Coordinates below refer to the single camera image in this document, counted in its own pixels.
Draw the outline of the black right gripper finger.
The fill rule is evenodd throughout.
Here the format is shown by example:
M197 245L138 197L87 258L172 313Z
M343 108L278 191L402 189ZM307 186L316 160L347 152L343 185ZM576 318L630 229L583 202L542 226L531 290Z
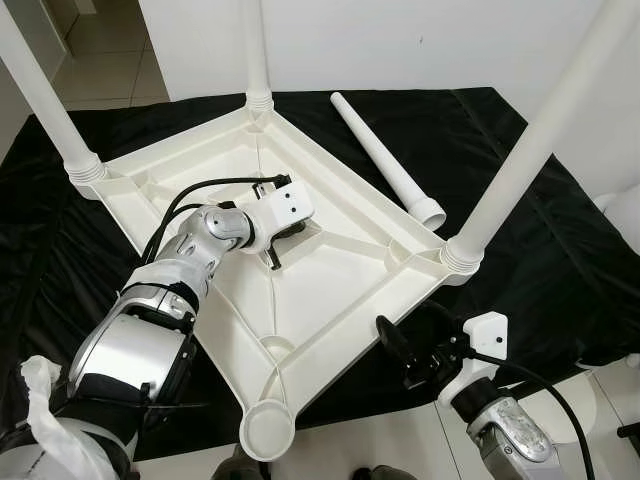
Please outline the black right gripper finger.
M378 330L378 340L381 347L396 358L399 365L413 366L413 349L410 343L399 330L396 324L387 316L378 315L375 317L375 328Z
M428 298L420 303L419 316L420 330L426 337L433 340L448 340L453 337L456 316L447 307Z

